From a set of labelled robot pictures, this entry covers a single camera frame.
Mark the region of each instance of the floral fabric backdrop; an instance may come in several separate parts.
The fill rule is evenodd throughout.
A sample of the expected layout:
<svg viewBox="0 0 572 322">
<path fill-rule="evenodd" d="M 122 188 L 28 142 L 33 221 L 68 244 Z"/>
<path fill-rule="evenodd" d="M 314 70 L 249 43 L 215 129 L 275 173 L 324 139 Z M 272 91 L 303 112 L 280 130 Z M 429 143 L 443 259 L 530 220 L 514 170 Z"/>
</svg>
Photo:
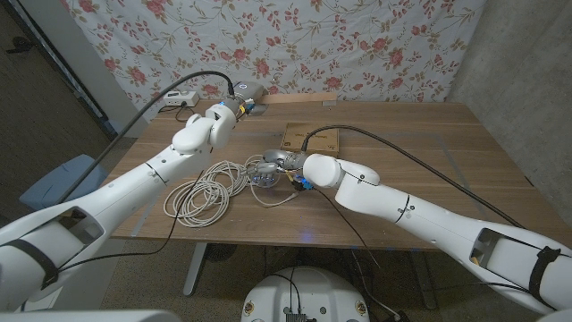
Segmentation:
<svg viewBox="0 0 572 322">
<path fill-rule="evenodd" d="M 138 108 L 200 70 L 271 94 L 443 101 L 484 2 L 62 0 Z M 186 85 L 202 98 L 226 94 L 216 76 Z"/>
</svg>

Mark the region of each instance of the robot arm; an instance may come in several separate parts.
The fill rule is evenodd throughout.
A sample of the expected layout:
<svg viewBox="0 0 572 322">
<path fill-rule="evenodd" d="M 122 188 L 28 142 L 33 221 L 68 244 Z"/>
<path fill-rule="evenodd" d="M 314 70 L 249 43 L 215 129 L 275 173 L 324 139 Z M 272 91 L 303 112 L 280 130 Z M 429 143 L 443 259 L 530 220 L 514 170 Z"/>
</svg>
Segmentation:
<svg viewBox="0 0 572 322">
<path fill-rule="evenodd" d="M 378 216 L 430 242 L 503 296 L 542 314 L 572 308 L 572 250 L 538 233 L 455 214 L 380 184 L 372 169 L 322 155 L 269 150 L 265 162 L 284 169 L 303 166 L 306 180 L 337 189 L 336 201 Z"/>
<path fill-rule="evenodd" d="M 263 88 L 237 84 L 237 97 L 194 114 L 172 145 L 146 163 L 84 197 L 39 210 L 0 229 L 0 311 L 14 311 L 61 287 L 93 257 L 113 231 L 167 185 L 197 174 L 211 164 L 211 148 L 224 147 L 245 101 Z"/>
</svg>

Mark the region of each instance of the black cable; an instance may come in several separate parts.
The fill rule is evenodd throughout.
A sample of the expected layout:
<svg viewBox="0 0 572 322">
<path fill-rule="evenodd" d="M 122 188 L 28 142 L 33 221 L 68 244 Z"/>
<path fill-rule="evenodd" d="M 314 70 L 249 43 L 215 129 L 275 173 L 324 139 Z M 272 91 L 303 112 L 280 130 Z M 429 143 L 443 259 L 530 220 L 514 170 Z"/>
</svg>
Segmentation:
<svg viewBox="0 0 572 322">
<path fill-rule="evenodd" d="M 348 219 L 346 219 L 346 217 L 341 213 L 341 211 L 336 207 L 336 205 L 334 205 L 334 203 L 332 202 L 331 199 L 328 198 L 328 196 L 326 196 L 323 192 L 321 192 L 320 190 L 314 188 L 315 191 L 320 192 L 320 194 L 322 196 L 324 196 L 324 198 L 326 198 L 328 200 L 328 202 L 330 202 L 330 204 L 332 205 L 332 207 L 334 209 L 336 209 L 336 211 L 338 212 L 338 214 L 340 214 L 341 218 L 346 222 L 346 224 L 349 225 L 349 227 L 351 228 L 351 230 L 354 231 L 354 233 L 356 233 L 357 237 L 359 238 L 359 240 L 361 240 L 361 243 L 364 245 L 364 247 L 366 248 L 367 252 L 369 253 L 369 256 L 374 260 L 374 263 L 377 265 L 377 267 L 379 267 L 379 269 L 381 270 L 382 267 L 379 265 L 379 263 L 377 262 L 377 260 L 375 260 L 374 257 L 374 253 L 372 253 L 372 251 L 369 249 L 369 247 L 367 247 L 366 241 L 364 241 L 364 239 L 361 237 L 361 235 L 358 233 L 358 230 L 356 230 L 356 228 L 354 228 L 354 226 L 348 221 Z"/>
<path fill-rule="evenodd" d="M 181 123 L 186 123 L 186 122 L 189 120 L 189 118 L 187 118 L 186 120 L 182 120 L 182 119 L 179 118 L 179 114 L 180 114 L 182 111 L 190 111 L 190 112 L 192 112 L 193 114 L 191 114 L 190 116 L 192 116 L 192 115 L 195 114 L 195 111 L 192 110 L 192 107 L 187 106 L 187 102 L 182 102 L 181 108 L 179 109 L 179 111 L 178 111 L 177 114 L 175 115 L 175 120 L 177 120 L 178 122 L 181 122 Z"/>
<path fill-rule="evenodd" d="M 292 312 L 292 279 L 294 278 L 294 269 L 296 269 L 296 266 L 294 266 L 292 268 L 292 273 L 290 273 L 290 312 Z"/>
<path fill-rule="evenodd" d="M 298 287 L 294 284 L 294 282 L 292 282 L 291 279 L 289 279 L 288 277 L 284 276 L 284 275 L 280 275 L 280 274 L 270 274 L 269 276 L 279 276 L 285 280 L 287 280 L 288 282 L 290 282 L 290 285 L 294 285 L 294 289 L 296 290 L 296 294 L 298 295 L 298 313 L 301 314 L 302 313 L 302 306 L 300 304 L 300 293 L 298 292 Z"/>
<path fill-rule="evenodd" d="M 495 283 L 495 282 L 476 282 L 476 283 L 469 283 L 469 284 L 459 284 L 459 285 L 452 285 L 452 286 L 445 286 L 445 287 L 437 287 L 437 288 L 434 288 L 433 290 L 434 291 L 444 291 L 444 290 L 449 290 L 449 289 L 453 289 L 453 288 L 465 287 L 465 286 L 474 286 L 474 285 L 502 286 L 502 287 L 507 287 L 510 289 L 514 289 L 517 291 L 521 291 L 521 292 L 525 292 L 525 293 L 530 294 L 530 291 L 528 291 L 524 287 L 520 287 L 517 285 L 503 284 L 503 283 Z"/>
<path fill-rule="evenodd" d="M 511 223 L 512 225 L 514 225 L 515 227 L 518 228 L 522 228 L 522 229 L 526 229 L 523 225 L 521 225 L 519 222 L 517 222 L 515 219 L 513 219 L 512 217 L 510 217 L 509 215 L 505 214 L 502 210 L 496 208 L 495 206 L 493 206 L 492 204 L 490 204 L 488 201 L 486 201 L 485 199 L 482 199 L 481 197 L 475 195 L 473 192 L 471 192 L 470 190 L 466 189 L 465 187 L 461 186 L 460 184 L 454 182 L 453 180 L 451 180 L 448 176 L 446 176 L 445 174 L 442 174 L 441 172 L 437 171 L 435 168 L 433 168 L 432 166 L 428 165 L 427 163 L 421 161 L 420 159 L 416 158 L 415 156 L 409 154 L 406 150 L 404 150 L 403 148 L 400 148 L 398 146 L 396 146 L 395 144 L 389 142 L 388 140 L 384 139 L 384 138 L 380 138 L 379 136 L 370 133 L 368 131 L 362 130 L 360 128 L 357 128 L 355 126 L 349 126 L 349 125 L 328 125 L 328 126 L 324 126 L 321 127 L 319 129 L 313 130 L 311 131 L 306 138 L 304 139 L 304 142 L 302 143 L 302 152 L 306 152 L 307 150 L 307 144 L 308 141 L 310 140 L 310 138 L 312 136 L 314 136 L 316 133 L 320 132 L 320 131 L 325 131 L 325 130 L 330 130 L 330 129 L 346 129 L 346 130 L 352 130 L 352 131 L 357 131 L 360 132 L 362 134 L 367 135 L 370 138 L 376 139 L 378 141 L 380 141 L 381 143 L 387 145 L 390 148 L 393 148 L 395 150 L 397 150 L 398 152 L 400 152 L 402 155 L 404 155 L 405 157 L 408 157 L 409 159 L 415 161 L 418 165 L 421 165 L 423 168 L 429 170 L 431 173 L 437 175 L 438 177 L 440 177 L 441 179 L 443 179 L 444 181 L 446 181 L 448 184 L 452 185 L 453 187 L 457 188 L 459 191 L 465 193 L 467 196 L 471 197 L 472 199 L 478 201 L 479 203 L 481 203 L 482 205 L 484 205 L 485 207 L 489 208 L 490 210 L 492 210 L 494 213 L 496 213 L 497 215 L 503 217 L 506 221 L 508 221 L 509 223 Z"/>
<path fill-rule="evenodd" d="M 181 108 L 180 106 L 163 106 L 161 107 L 161 109 L 158 111 L 158 113 L 165 113 L 165 112 L 171 112 L 176 110 L 177 108 Z"/>
<path fill-rule="evenodd" d="M 203 174 L 203 172 L 204 172 L 204 170 L 201 171 L 200 174 L 198 174 L 198 177 L 195 180 L 195 183 L 193 183 L 193 185 L 190 187 L 189 191 L 187 191 L 187 193 L 185 194 L 183 199 L 186 199 L 189 196 L 189 194 L 193 191 L 193 189 L 195 188 L 195 185 L 197 185 L 197 182 L 200 179 L 200 176 Z M 179 213 L 181 212 L 182 204 L 183 203 L 181 203 L 179 205 L 179 208 L 177 208 L 177 213 L 175 214 L 175 218 L 172 221 L 171 231 L 169 232 L 169 235 L 167 236 L 167 240 L 164 241 L 163 245 L 158 250 L 154 250 L 151 252 L 132 252 L 132 253 L 112 254 L 112 255 L 104 255 L 104 256 L 98 256 L 98 257 L 94 257 L 94 258 L 88 258 L 88 259 L 81 260 L 77 263 L 73 263 L 73 264 L 66 266 L 66 267 L 64 267 L 64 266 L 60 267 L 58 269 L 58 273 L 62 273 L 66 269 L 70 269 L 72 267 L 76 267 L 77 265 L 85 264 L 85 263 L 88 263 L 88 262 L 94 261 L 94 260 L 99 260 L 99 259 L 104 259 L 104 258 L 127 257 L 127 256 L 154 255 L 154 254 L 158 253 L 159 251 L 163 250 L 163 248 L 167 245 L 167 242 L 169 242 L 169 240 L 171 240 L 172 231 L 174 231 L 175 225 L 177 224 L 177 219 L 179 218 Z"/>
<path fill-rule="evenodd" d="M 109 153 L 109 151 L 111 151 L 111 149 L 117 145 L 117 142 L 119 142 L 119 140 L 125 136 L 125 134 L 127 133 L 127 131 L 135 124 L 135 122 L 149 109 L 151 108 L 151 106 L 153 106 L 154 103 L 156 103 L 159 99 L 161 99 L 161 97 L 163 97 L 165 94 L 167 94 L 167 92 L 169 92 L 171 89 L 176 88 L 177 86 L 181 85 L 183 82 L 188 81 L 192 78 L 198 77 L 198 76 L 202 76 L 202 75 L 217 75 L 217 76 L 221 76 L 223 77 L 227 83 L 228 83 L 228 87 L 229 87 L 229 95 L 231 97 L 234 97 L 234 88 L 232 87 L 232 82 L 231 79 L 226 76 L 225 74 L 221 73 L 221 72 L 215 72 L 215 71 L 201 71 L 201 72 L 193 72 L 192 74 L 189 74 L 187 76 L 182 77 L 181 79 L 177 80 L 176 82 L 174 82 L 173 84 L 167 86 L 165 89 L 163 89 L 157 96 L 151 98 L 151 100 L 145 104 L 145 106 L 143 106 L 136 114 L 135 116 L 133 116 L 133 118 L 127 123 L 127 125 L 125 125 L 125 127 L 123 128 L 123 130 L 121 132 L 119 132 L 117 134 L 117 137 L 115 137 L 115 139 L 109 143 L 109 145 L 104 149 L 103 152 L 101 152 L 101 154 L 99 155 L 99 157 L 97 157 L 97 159 L 95 159 L 91 165 L 89 165 L 88 169 L 86 169 L 86 171 L 83 172 L 83 174 L 81 174 L 81 176 L 70 186 L 70 188 L 68 188 L 67 191 L 65 191 L 63 193 L 63 195 L 55 202 L 56 205 L 61 204 L 62 202 L 64 202 L 68 197 L 70 197 L 70 195 L 72 194 L 73 191 L 76 190 L 76 188 L 78 188 L 78 186 L 81 184 L 81 182 L 83 182 L 85 180 L 85 178 L 88 177 L 88 175 L 91 173 L 91 171 L 93 169 L 96 168 L 96 166 L 101 162 L 101 160 L 103 160 L 103 158 L 105 156 L 107 156 L 107 154 Z"/>
</svg>

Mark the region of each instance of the wooden board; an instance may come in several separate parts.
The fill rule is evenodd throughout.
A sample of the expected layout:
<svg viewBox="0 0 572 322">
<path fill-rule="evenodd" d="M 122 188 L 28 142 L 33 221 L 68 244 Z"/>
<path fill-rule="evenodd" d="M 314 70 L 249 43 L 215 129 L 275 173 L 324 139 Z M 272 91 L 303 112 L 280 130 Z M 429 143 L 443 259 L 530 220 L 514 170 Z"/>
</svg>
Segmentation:
<svg viewBox="0 0 572 322">
<path fill-rule="evenodd" d="M 212 102 L 202 101 L 197 112 Z M 149 125 L 110 175 L 113 179 L 137 166 L 167 146 L 173 134 L 184 126 L 174 113 L 161 113 Z M 409 104 L 379 102 L 321 102 L 275 104 L 262 116 L 237 124 L 227 147 L 213 151 L 213 162 L 228 159 L 243 163 L 266 149 L 280 147 L 287 122 L 320 122 L 355 125 L 377 133 L 404 148 L 427 164 L 487 199 L 522 225 L 564 244 L 572 244 L 568 226 L 532 187 L 507 154 L 461 104 Z M 359 133 L 340 130 L 340 158 L 373 168 L 382 183 L 409 192 L 464 216 L 503 220 L 478 207 L 473 200 L 413 161 Z M 174 186 L 188 181 L 186 178 Z M 136 238 L 163 239 L 172 219 L 163 212 L 167 188 L 151 208 Z M 333 198 L 335 191 L 324 191 Z M 260 190 L 266 202 L 285 199 L 292 193 L 287 180 L 274 189 Z M 367 245 L 377 249 L 431 249 L 432 246 L 381 218 L 343 209 Z M 114 233 L 131 237 L 141 209 Z M 204 242 L 269 245 L 311 245 L 316 247 L 360 247 L 359 238 L 332 206 L 316 191 L 304 191 L 296 199 L 276 208 L 262 208 L 248 189 L 231 199 L 223 218 L 214 225 L 190 229 L 176 225 L 173 238 Z"/>
</svg>

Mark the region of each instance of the small white box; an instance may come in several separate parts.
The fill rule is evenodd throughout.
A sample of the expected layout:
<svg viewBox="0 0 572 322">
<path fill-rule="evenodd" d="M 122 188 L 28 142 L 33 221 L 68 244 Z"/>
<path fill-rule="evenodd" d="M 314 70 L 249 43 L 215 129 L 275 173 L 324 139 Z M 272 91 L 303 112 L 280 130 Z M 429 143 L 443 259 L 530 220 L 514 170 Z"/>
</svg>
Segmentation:
<svg viewBox="0 0 572 322">
<path fill-rule="evenodd" d="M 164 103 L 166 106 L 181 106 L 182 102 L 186 102 L 187 106 L 193 107 L 198 102 L 198 94 L 196 91 L 182 91 L 173 90 L 164 96 Z"/>
</svg>

